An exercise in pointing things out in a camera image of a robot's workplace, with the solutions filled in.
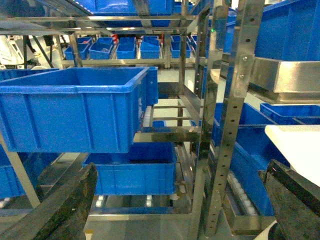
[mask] floor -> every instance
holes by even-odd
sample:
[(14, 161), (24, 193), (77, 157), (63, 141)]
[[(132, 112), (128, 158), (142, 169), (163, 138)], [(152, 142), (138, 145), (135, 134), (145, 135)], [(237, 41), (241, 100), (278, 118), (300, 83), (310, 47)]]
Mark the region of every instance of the floor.
[[(43, 39), (39, 38), (42, 46), (45, 46)], [(34, 48), (39, 52), (38, 47), (33, 43)], [(44, 49), (48, 54), (49, 47)], [(48, 67), (45, 58), (41, 55), (37, 57), (41, 65)], [(57, 49), (53, 49), (53, 65), (55, 68), (62, 68)], [(185, 73), (185, 84), (193, 90), (195, 71), (187, 69)], [(158, 72), (159, 82), (177, 82), (179, 78), (178, 69), (162, 69)], [(222, 102), (224, 97), (225, 81), (219, 84), (217, 101)], [(251, 94), (248, 94), (245, 100), (253, 107), (259, 109), (261, 101)], [(160, 99), (158, 105), (177, 104), (176, 99)], [(154, 116), (178, 115), (177, 109), (155, 109)], [(189, 121), (184, 121), (184, 125), (190, 125)], [(176, 126), (175, 121), (167, 121), (167, 126)], [(188, 220), (168, 221), (168, 220), (148, 220), (148, 221), (105, 221), (89, 222), (86, 225), (87, 230), (99, 228), (100, 231), (93, 232), (92, 240), (186, 240), (188, 236)], [(223, 213), (219, 216), (219, 225), (215, 237), (206, 238), (203, 233), (200, 234), (200, 240), (252, 240), (253, 236), (233, 236), (226, 222)]]

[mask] blue storage crate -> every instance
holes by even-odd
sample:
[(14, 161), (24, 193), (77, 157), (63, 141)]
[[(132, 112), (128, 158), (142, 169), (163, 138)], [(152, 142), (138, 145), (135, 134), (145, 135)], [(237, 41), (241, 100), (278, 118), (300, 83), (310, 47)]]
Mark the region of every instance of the blue storage crate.
[[(80, 54), (80, 58), (82, 60), (86, 60), (88, 53), (89, 53), (89, 48), (90, 45), (89, 44), (78, 44), (78, 50), (79, 50), (79, 54)], [(73, 49), (71, 46), (69, 46), (65, 51), (65, 59), (66, 60), (73, 60), (74, 59), (74, 55), (73, 55)]]
[[(180, 1), (175, 1), (173, 13), (174, 14), (181, 14), (181, 11), (182, 11), (181, 6), (182, 6), (182, 3)], [(194, 7), (194, 5), (192, 4), (192, 2), (189, 2), (188, 3), (188, 12), (190, 12), (193, 7)]]
[[(138, 14), (132, 0), (77, 0), (81, 5), (95, 14)], [(149, 0), (151, 14), (172, 14), (174, 0)]]
[(114, 45), (95, 42), (89, 48), (90, 59), (110, 59)]
[(158, 39), (146, 38), (140, 47), (142, 59), (158, 59), (160, 57), (160, 44)]
[[(255, 55), (284, 61), (320, 61), (320, 0), (285, 0), (264, 8)], [(235, 22), (226, 38), (231, 50)]]
[(264, 127), (239, 128), (230, 170), (264, 216), (273, 216), (274, 211), (258, 171), (265, 171), (271, 159), (289, 166), (288, 161), (265, 134)]
[(149, 39), (156, 39), (159, 40), (158, 36), (143, 36), (142, 41), (148, 41)]
[[(181, 41), (181, 36), (180, 35), (173, 35), (171, 36), (171, 42), (180, 42)], [(186, 41), (191, 44), (191, 40), (188, 36), (186, 36)]]
[(294, 117), (293, 124), (320, 125), (320, 117)]
[(119, 44), (136, 44), (135, 37), (120, 37)]
[(170, 195), (175, 192), (177, 156), (171, 142), (134, 143), (130, 151), (115, 154), (92, 153), (82, 165), (95, 163), (98, 179), (96, 195)]
[[(212, 130), (212, 139), (216, 146), (220, 145), (222, 132), (220, 128), (221, 116), (223, 110), (223, 103), (215, 105), (214, 124)], [(275, 125), (276, 123), (270, 118), (259, 112), (248, 103), (243, 104), (239, 127), (265, 127), (266, 125)]]
[(59, 68), (41, 69), (41, 70), (31, 70), (31, 69), (6, 69), (0, 70), (0, 81), (20, 78), (33, 74), (46, 73), (51, 71), (57, 71)]
[(236, 26), (235, 21), (229, 22), (226, 25), (225, 41), (224, 41), (224, 47), (223, 47), (224, 53), (231, 53), (232, 43), (234, 41), (235, 26)]
[(92, 37), (86, 36), (86, 37), (79, 37), (76, 39), (76, 42), (79, 44), (89, 44), (92, 45)]
[(146, 105), (155, 105), (158, 103), (158, 67), (149, 67), (146, 75)]
[(260, 104), (260, 111), (279, 125), (294, 125), (293, 118), (320, 117), (320, 106), (317, 105), (278, 105)]
[(70, 68), (0, 82), (8, 149), (127, 153), (146, 109), (148, 69)]
[[(180, 58), (180, 42), (173, 41), (171, 42), (171, 55), (173, 59)], [(186, 58), (190, 58), (191, 48), (189, 43), (186, 43)]]
[[(59, 156), (58, 153), (18, 154), (33, 186), (37, 185), (37, 179), (42, 171)], [(18, 197), (26, 194), (1, 145), (0, 183), (0, 199)]]
[(96, 43), (102, 43), (102, 44), (114, 44), (114, 40), (112, 37), (99, 37), (96, 40)]
[(135, 59), (136, 58), (136, 44), (119, 44), (116, 49), (116, 57), (118, 59)]

